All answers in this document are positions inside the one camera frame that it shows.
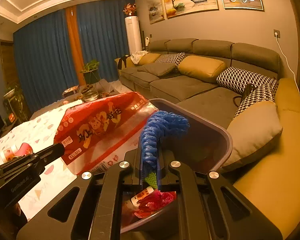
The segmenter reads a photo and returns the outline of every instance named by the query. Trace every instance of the green mesh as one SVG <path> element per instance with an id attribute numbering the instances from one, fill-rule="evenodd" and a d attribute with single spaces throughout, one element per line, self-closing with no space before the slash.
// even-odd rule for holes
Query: green mesh
<path id="1" fill-rule="evenodd" d="M 145 182 L 148 183 L 153 188 L 158 188 L 158 185 L 157 185 L 157 175 L 154 172 L 151 172 L 145 178 Z"/>

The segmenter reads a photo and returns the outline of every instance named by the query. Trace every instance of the green plant pot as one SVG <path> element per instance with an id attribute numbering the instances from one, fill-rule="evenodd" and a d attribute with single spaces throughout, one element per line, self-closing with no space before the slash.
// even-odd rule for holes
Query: green plant pot
<path id="1" fill-rule="evenodd" d="M 87 85 L 92 85 L 100 81 L 99 71 L 97 69 L 83 73 Z"/>

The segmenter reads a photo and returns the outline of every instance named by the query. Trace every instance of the blue braided rope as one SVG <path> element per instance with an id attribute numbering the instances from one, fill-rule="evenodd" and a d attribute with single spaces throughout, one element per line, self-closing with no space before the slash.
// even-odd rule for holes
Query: blue braided rope
<path id="1" fill-rule="evenodd" d="M 165 136 L 186 134 L 190 125 L 186 118 L 166 111 L 157 111 L 148 119 L 141 132 L 143 177 L 157 169 L 157 141 Z"/>

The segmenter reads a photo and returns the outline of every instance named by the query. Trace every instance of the blue curtain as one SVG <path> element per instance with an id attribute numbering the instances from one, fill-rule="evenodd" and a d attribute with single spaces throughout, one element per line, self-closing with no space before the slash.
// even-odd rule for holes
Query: blue curtain
<path id="1" fill-rule="evenodd" d="M 100 62 L 99 74 L 108 82 L 118 79 L 116 58 L 129 54 L 125 14 L 134 0 L 102 0 L 77 5 L 77 22 L 84 63 Z"/>
<path id="2" fill-rule="evenodd" d="M 32 112 L 60 100 L 64 90 L 79 83 L 64 10 L 29 23 L 13 39 L 21 87 Z"/>

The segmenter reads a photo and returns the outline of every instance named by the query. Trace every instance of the red crumpled plastic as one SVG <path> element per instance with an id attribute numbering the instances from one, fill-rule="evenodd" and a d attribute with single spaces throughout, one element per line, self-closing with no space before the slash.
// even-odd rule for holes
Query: red crumpled plastic
<path id="1" fill-rule="evenodd" d="M 134 214 L 138 218 L 146 218 L 171 203 L 176 198 L 177 194 L 175 191 L 160 192 L 160 190 L 156 189 L 150 195 L 138 201 L 138 204 L 140 204 L 139 210 Z"/>

